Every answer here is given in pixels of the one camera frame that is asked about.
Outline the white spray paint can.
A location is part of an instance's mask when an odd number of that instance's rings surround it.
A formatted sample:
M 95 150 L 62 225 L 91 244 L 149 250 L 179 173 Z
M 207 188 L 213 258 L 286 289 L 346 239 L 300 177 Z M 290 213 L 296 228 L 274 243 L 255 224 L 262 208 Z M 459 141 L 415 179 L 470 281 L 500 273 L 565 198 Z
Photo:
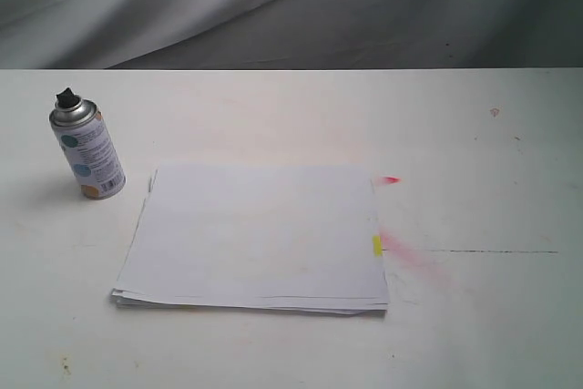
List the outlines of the white spray paint can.
M 84 196 L 102 200 L 124 188 L 125 172 L 95 102 L 66 88 L 48 120 Z

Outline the white paper stack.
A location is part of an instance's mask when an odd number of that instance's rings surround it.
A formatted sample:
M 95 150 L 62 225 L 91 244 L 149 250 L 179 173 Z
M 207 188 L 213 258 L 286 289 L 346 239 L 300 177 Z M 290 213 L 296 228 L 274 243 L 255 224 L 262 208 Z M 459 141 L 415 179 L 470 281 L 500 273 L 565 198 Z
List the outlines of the white paper stack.
M 130 305 L 383 312 L 374 235 L 373 183 L 358 167 L 165 165 L 112 296 Z

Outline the yellow sticky tab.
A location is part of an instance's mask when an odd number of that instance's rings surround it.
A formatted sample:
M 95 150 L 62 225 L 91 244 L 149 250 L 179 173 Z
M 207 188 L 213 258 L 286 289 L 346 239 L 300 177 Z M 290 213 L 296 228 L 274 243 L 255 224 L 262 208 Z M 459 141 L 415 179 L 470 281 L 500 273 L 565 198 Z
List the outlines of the yellow sticky tab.
M 383 243 L 382 243 L 382 239 L 379 235 L 373 236 L 373 254 L 375 256 L 382 256 L 383 255 Z

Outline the grey backdrop cloth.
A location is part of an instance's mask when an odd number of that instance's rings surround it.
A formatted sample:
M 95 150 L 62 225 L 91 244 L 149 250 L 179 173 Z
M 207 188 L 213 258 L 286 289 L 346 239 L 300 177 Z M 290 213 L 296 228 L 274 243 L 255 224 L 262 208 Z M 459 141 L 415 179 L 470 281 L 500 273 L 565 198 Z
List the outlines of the grey backdrop cloth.
M 582 0 L 1 0 L 5 69 L 581 63 Z

